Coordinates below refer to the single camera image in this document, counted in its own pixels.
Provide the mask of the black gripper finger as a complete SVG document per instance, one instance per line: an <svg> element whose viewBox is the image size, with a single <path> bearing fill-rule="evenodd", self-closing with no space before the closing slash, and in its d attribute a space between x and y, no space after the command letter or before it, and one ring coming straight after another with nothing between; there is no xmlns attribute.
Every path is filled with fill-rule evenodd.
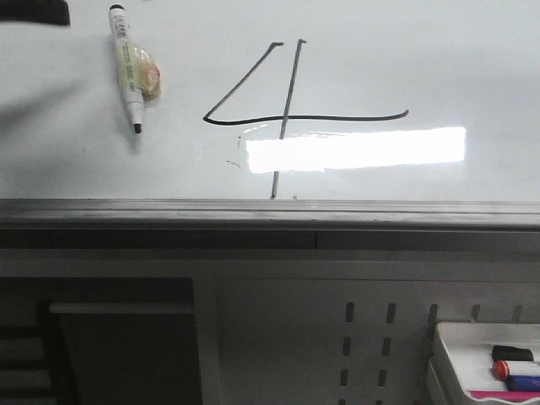
<svg viewBox="0 0 540 405"><path fill-rule="evenodd" d="M69 26L70 13L63 0L1 0L1 21Z"/></svg>

